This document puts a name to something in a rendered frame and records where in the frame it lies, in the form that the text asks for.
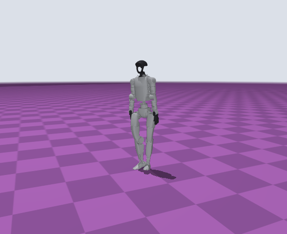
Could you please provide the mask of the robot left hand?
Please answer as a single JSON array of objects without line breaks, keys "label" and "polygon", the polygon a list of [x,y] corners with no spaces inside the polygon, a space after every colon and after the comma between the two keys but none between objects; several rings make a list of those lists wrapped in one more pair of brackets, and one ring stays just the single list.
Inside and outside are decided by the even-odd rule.
[{"label": "robot left hand", "polygon": [[155,122],[155,125],[156,125],[157,123],[159,123],[158,114],[156,115],[155,112],[153,112],[153,116],[154,116],[154,122]]}]

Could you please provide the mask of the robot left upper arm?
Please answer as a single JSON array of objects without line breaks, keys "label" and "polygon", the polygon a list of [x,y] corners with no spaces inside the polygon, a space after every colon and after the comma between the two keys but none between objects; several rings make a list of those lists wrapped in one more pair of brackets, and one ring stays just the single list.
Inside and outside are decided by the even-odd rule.
[{"label": "robot left upper arm", "polygon": [[151,91],[151,94],[149,95],[149,99],[152,100],[154,99],[153,95],[156,94],[156,79],[152,77],[147,77],[147,81],[150,85],[150,91]]}]

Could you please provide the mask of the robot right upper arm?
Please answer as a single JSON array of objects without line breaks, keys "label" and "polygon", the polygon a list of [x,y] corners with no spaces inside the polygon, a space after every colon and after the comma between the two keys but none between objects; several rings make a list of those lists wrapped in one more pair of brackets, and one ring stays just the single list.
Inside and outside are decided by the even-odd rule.
[{"label": "robot right upper arm", "polygon": [[135,89],[134,89],[134,78],[130,80],[130,85],[131,85],[131,94],[129,95],[130,99],[135,99]]}]

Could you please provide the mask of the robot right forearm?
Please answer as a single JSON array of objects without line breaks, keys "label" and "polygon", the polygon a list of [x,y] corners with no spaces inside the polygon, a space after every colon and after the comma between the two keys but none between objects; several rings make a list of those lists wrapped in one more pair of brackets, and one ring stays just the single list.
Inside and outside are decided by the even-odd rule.
[{"label": "robot right forearm", "polygon": [[134,112],[134,110],[133,110],[134,109],[134,103],[135,103],[135,100],[129,99],[129,111],[131,110],[132,113]]}]

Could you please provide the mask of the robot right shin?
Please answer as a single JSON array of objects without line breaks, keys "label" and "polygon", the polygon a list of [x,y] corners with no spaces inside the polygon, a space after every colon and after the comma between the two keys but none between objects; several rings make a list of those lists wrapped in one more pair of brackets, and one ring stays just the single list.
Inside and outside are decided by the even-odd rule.
[{"label": "robot right shin", "polygon": [[141,162],[139,161],[139,163],[142,164],[144,162],[143,160],[144,144],[138,144],[135,140],[135,148],[138,155],[138,159],[141,161]]}]

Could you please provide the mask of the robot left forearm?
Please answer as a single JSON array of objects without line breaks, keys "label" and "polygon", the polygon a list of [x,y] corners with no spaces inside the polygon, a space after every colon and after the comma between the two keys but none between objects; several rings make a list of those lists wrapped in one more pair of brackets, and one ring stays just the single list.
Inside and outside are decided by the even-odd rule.
[{"label": "robot left forearm", "polygon": [[157,115],[159,112],[157,110],[157,97],[156,97],[155,94],[153,95],[153,98],[154,98],[154,100],[151,101],[151,103],[152,103],[152,111],[155,112],[155,114]]}]

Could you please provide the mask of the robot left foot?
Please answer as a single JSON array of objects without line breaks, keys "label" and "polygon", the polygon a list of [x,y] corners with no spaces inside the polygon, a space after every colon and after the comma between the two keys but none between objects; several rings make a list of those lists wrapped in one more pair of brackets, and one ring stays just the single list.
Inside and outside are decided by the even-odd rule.
[{"label": "robot left foot", "polygon": [[151,168],[150,164],[146,164],[145,167],[143,168],[143,170],[149,170]]}]

